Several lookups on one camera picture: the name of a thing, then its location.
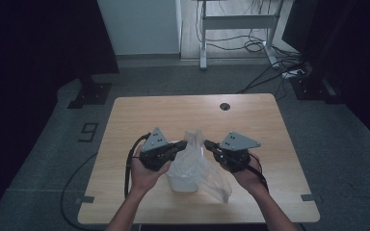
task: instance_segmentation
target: white wall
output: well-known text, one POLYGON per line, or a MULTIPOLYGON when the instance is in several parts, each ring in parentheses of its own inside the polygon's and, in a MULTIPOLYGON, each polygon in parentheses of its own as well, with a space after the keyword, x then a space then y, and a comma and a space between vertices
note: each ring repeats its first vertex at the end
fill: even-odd
POLYGON ((116 55, 179 53, 180 1, 97 2, 116 55))

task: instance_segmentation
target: clear plastic bag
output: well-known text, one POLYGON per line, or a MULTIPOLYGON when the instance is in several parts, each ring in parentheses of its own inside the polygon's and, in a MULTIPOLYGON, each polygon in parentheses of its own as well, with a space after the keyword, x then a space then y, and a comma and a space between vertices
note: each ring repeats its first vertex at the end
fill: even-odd
POLYGON ((227 203, 232 188, 218 165, 214 165, 203 157, 204 138, 200 131, 186 132, 185 150, 178 152, 167 172, 174 191, 194 192, 204 190, 211 196, 227 203))

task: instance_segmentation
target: person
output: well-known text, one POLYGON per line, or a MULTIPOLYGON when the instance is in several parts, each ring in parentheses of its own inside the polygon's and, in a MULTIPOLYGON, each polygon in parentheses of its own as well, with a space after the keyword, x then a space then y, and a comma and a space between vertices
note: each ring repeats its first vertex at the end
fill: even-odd
MULTIPOLYGON (((116 214, 108 224, 106 231, 129 231, 131 230, 134 217, 140 202, 157 183, 158 178, 168 171, 171 162, 166 162, 159 171, 152 171, 143 166, 136 158, 140 155, 141 147, 137 148, 131 164, 131 190, 122 202, 116 214)), ((251 153, 257 161, 257 155, 251 153)), ((250 166, 260 170, 260 165, 251 158, 250 166)), ((261 184, 259 178, 248 170, 232 173, 236 181, 256 200, 260 211, 266 220, 270 231, 297 231, 296 225, 284 214, 276 202, 270 196, 266 188, 261 184)))

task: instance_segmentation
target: metal frame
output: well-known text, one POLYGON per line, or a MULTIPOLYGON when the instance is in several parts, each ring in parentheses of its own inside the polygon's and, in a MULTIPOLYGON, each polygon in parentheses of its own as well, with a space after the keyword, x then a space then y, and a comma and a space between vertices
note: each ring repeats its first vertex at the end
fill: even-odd
POLYGON ((200 43, 200 69, 207 68, 206 62, 206 31, 225 29, 270 29, 267 41, 263 41, 264 50, 273 68, 279 68, 274 49, 272 48, 281 7, 284 0, 278 2, 275 14, 264 15, 233 15, 233 16, 206 16, 206 1, 202 1, 202 40, 200 43))

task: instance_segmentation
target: wooden tabletop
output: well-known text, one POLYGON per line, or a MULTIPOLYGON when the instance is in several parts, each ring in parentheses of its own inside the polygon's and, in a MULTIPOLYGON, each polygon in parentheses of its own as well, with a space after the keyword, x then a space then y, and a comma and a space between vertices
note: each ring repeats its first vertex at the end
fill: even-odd
MULTIPOLYGON (((124 97, 115 101, 78 220, 85 224, 108 223, 124 200, 125 161, 134 142, 159 127, 168 141, 179 141, 185 131, 201 130, 204 137, 220 142, 230 131, 261 142, 252 149, 263 166, 270 194, 294 222, 315 222, 320 214, 302 167, 271 94, 226 94, 124 97), (228 111, 220 108, 230 106, 228 111)), ((215 163, 211 152, 207 159, 215 163)), ((264 222, 254 199, 222 170, 232 187, 227 204, 204 191, 173 192, 166 175, 145 196, 135 223, 245 223, 264 222)))

